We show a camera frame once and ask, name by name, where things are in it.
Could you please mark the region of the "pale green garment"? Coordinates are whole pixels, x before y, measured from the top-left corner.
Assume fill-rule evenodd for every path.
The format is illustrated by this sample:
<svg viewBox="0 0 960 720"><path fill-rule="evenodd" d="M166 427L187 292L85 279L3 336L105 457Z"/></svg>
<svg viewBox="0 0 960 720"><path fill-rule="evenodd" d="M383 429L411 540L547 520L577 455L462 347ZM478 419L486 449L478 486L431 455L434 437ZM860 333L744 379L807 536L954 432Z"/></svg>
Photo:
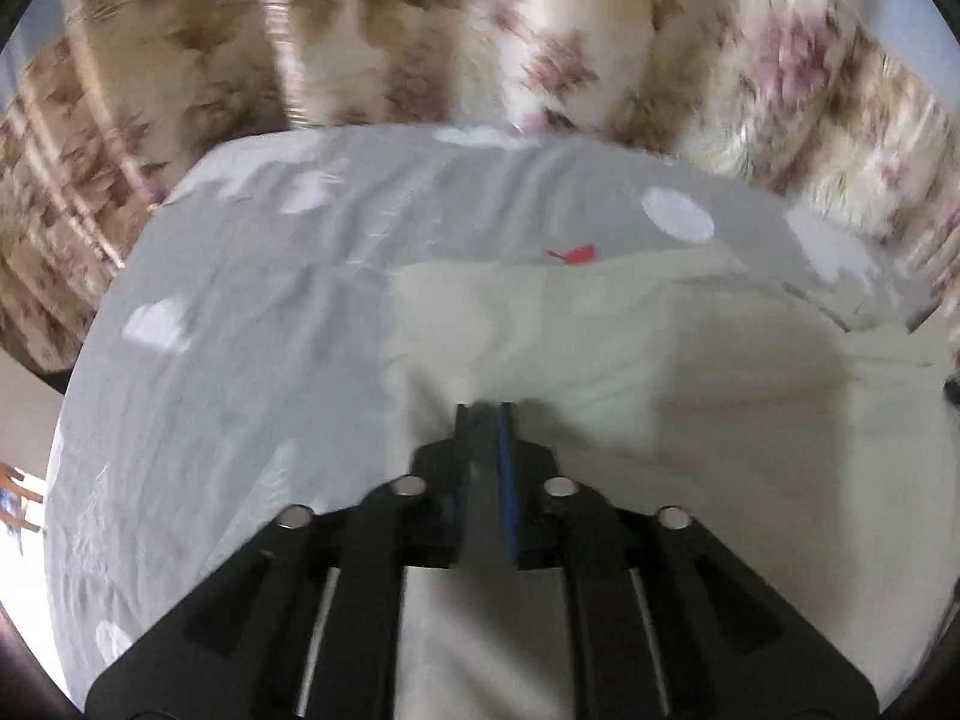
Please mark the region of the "pale green garment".
<svg viewBox="0 0 960 720"><path fill-rule="evenodd" d="M433 262L391 280L400 450L511 401L613 504L678 505L895 700L958 575L939 330L835 322L727 250L586 266Z"/></svg>

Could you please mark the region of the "grey patterned bed sheet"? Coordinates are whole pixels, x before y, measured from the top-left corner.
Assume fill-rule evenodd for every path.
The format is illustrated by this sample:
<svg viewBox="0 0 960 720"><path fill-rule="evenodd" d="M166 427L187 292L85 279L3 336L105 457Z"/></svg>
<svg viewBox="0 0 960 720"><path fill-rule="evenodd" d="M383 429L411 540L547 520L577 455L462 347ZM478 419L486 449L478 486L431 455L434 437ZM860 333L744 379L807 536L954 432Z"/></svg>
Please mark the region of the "grey patterned bed sheet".
<svg viewBox="0 0 960 720"><path fill-rule="evenodd" d="M386 468L392 273L425 260L569 271L720 242L844 320L922 300L884 252L770 193L583 135L350 127L207 154L107 291L53 434L47 586L65 691L288 502Z"/></svg>

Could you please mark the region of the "wooden chair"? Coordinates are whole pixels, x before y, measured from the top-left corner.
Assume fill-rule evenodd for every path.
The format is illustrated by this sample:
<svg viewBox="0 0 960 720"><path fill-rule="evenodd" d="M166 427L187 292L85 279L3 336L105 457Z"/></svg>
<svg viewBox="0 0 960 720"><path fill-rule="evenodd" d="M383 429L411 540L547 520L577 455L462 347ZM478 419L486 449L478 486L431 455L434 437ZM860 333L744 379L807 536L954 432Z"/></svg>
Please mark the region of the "wooden chair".
<svg viewBox="0 0 960 720"><path fill-rule="evenodd" d="M31 522L26 515L28 504L44 504L44 496L25 486L25 475L8 465L0 463L0 489L2 489L2 510L0 520L5 527L14 532L39 533L41 527Z"/></svg>

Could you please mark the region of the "floral curtain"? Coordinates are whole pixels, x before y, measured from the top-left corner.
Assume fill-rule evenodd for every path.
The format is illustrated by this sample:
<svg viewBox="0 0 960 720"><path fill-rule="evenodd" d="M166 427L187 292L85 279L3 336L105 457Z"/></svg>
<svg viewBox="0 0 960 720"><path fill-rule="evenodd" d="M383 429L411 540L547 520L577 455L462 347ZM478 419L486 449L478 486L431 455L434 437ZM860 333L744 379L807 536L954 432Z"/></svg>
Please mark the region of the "floral curtain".
<svg viewBox="0 0 960 720"><path fill-rule="evenodd" d="M75 364L184 174L287 128L579 132L796 200L958 312L958 80L908 0L2 0L2 346Z"/></svg>

